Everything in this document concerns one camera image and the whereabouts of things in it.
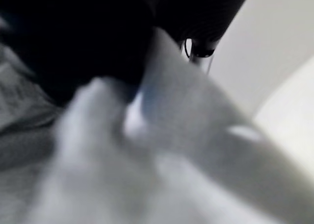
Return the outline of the right robot hand black cloth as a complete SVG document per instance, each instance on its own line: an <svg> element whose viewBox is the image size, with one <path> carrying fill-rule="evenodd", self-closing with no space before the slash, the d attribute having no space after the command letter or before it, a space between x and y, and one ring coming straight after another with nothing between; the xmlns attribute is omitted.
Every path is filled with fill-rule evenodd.
<svg viewBox="0 0 314 224"><path fill-rule="evenodd" d="M245 0L0 0L0 40L57 104L96 76L137 84L154 27L211 55Z"/></svg>

